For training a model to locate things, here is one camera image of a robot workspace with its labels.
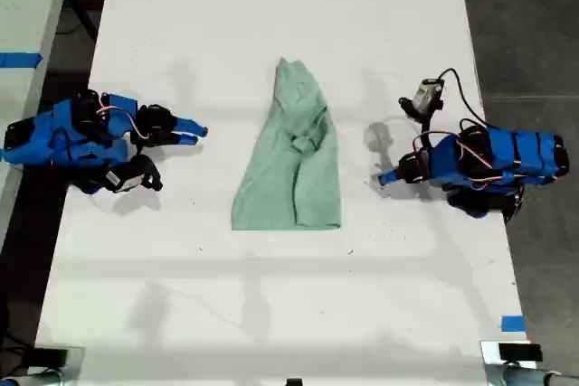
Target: wire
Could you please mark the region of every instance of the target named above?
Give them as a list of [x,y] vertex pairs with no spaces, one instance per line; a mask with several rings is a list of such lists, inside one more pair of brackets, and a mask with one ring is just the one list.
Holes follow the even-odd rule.
[[133,129],[137,132],[137,134],[139,135],[139,137],[141,139],[148,139],[148,135],[143,136],[141,134],[140,131],[138,131],[138,127],[137,127],[137,123],[135,123],[135,119],[133,119],[133,117],[130,115],[130,113],[128,113],[125,109],[120,108],[118,106],[103,106],[102,108],[100,108],[99,110],[97,110],[97,115],[102,115],[105,112],[108,112],[109,110],[121,110],[123,112],[125,112],[128,116],[128,119],[130,120],[130,123],[133,125]]
[[479,122],[475,121],[474,119],[463,118],[463,119],[461,119],[460,122],[459,122],[460,131],[464,131],[464,130],[465,130],[465,128],[462,126],[462,123],[463,123],[464,121],[469,121],[469,122],[472,123],[472,125],[474,125],[474,126],[483,127]]
[[[420,137],[424,136],[424,135],[430,135],[430,134],[440,134],[440,135],[450,135],[450,136],[455,136],[455,137],[459,137],[459,135],[457,135],[456,133],[452,133],[451,131],[445,131],[445,130],[428,130],[428,131],[424,131],[423,133],[421,133],[420,135],[418,135],[417,137],[415,137],[413,139],[413,148],[414,148],[414,152],[417,151],[416,149],[416,140],[419,139]],[[485,158],[481,157],[480,155],[478,155],[477,153],[474,152],[474,150],[472,148],[470,148],[469,146],[464,145],[461,141],[459,140],[455,140],[456,144],[458,146],[460,146],[462,149],[468,151],[469,153],[471,153],[474,157],[476,157],[477,159],[480,160],[481,163],[483,163],[488,169],[492,169],[492,164],[489,163]]]
[[[515,174],[515,178],[525,178],[527,176],[529,176],[529,175]],[[491,181],[498,181],[498,180],[502,180],[502,179],[503,179],[502,175],[489,176],[487,178],[469,178],[469,177],[467,177],[467,180],[474,181],[475,183],[489,183]]]
[[444,77],[449,72],[454,74],[454,77],[456,78],[456,82],[459,85],[459,93],[460,93],[460,97],[462,98],[462,102],[467,107],[467,109],[472,114],[472,116],[475,117],[482,125],[487,126],[489,128],[496,128],[496,127],[492,126],[491,124],[489,124],[487,121],[485,121],[483,118],[481,118],[479,115],[477,115],[477,113],[472,109],[472,107],[470,106],[466,97],[464,96],[464,91],[462,90],[462,83],[460,82],[459,73],[455,69],[447,68],[446,70],[441,72],[441,74],[438,76],[438,80],[442,79],[442,77]]

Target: crumpled cloth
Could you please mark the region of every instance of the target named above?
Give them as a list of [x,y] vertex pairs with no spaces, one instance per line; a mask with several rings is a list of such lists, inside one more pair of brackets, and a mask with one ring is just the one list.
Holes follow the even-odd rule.
[[234,230],[339,228],[337,135],[314,76],[281,59],[273,102],[232,208]]

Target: white tabletop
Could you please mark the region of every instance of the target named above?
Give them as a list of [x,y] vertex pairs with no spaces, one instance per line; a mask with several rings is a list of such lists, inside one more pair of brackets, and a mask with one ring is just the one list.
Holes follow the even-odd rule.
[[[231,231],[280,56],[336,123],[340,230]],[[479,342],[525,339],[499,328],[520,315],[501,217],[367,184],[369,126],[396,162],[419,128],[398,98],[449,66],[481,111],[464,0],[106,0],[90,85],[210,133],[149,153],[160,193],[69,191],[38,343],[85,347],[83,385],[486,384]],[[457,129],[452,80],[445,100],[433,125]]]

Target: blue tape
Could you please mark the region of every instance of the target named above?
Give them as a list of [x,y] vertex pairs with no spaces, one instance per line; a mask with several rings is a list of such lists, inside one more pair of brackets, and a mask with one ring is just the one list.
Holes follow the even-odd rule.
[[502,332],[525,332],[525,318],[522,315],[503,315],[500,330]]
[[36,68],[42,59],[40,53],[0,52],[0,68]]

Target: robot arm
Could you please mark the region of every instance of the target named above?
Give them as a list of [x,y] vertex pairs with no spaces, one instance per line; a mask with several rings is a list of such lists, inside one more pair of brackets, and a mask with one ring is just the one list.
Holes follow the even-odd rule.
[[[453,72],[463,102],[478,120],[463,119],[461,132],[430,130],[432,115],[442,108],[442,76]],[[501,210],[508,221],[520,207],[525,184],[549,184],[569,171],[569,159],[559,136],[539,132],[508,131],[477,116],[464,98],[454,69],[438,79],[423,80],[414,99],[400,99],[406,115],[421,124],[413,152],[404,155],[393,171],[380,174],[382,186],[405,180],[409,184],[433,180],[449,192],[448,202],[473,217]],[[463,127],[469,121],[472,126]],[[446,137],[432,146],[429,135]],[[415,142],[422,140],[422,147]]]
[[[138,151],[130,160],[123,139],[127,133]],[[137,181],[160,190],[158,171],[148,157],[140,155],[142,148],[195,145],[198,137],[206,135],[206,127],[177,118],[157,104],[138,109],[134,99],[86,89],[48,112],[8,126],[0,156],[15,165],[66,169],[86,193],[100,187],[127,190]]]

